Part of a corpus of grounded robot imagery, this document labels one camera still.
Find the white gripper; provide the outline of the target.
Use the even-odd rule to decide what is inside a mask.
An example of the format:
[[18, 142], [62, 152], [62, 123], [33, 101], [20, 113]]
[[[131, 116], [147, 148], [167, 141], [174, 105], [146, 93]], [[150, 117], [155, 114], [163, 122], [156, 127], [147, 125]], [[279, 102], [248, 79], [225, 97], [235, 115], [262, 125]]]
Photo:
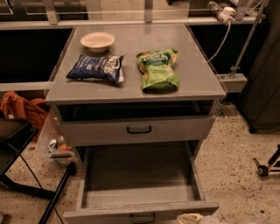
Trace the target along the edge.
[[177, 217], [177, 224], [229, 224], [212, 215], [203, 216], [199, 213], [185, 213]]

